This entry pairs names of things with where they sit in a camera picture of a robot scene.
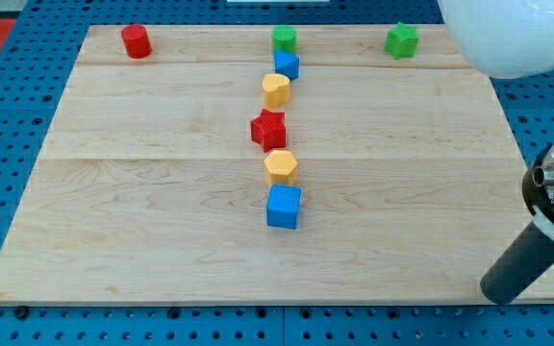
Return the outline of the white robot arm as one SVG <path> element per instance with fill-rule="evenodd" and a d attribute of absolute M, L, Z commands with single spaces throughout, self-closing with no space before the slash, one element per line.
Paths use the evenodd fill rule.
<path fill-rule="evenodd" d="M 463 57 L 495 79 L 554 70 L 554 0 L 439 0 L 441 16 Z M 535 169 L 554 207 L 554 144 Z"/>

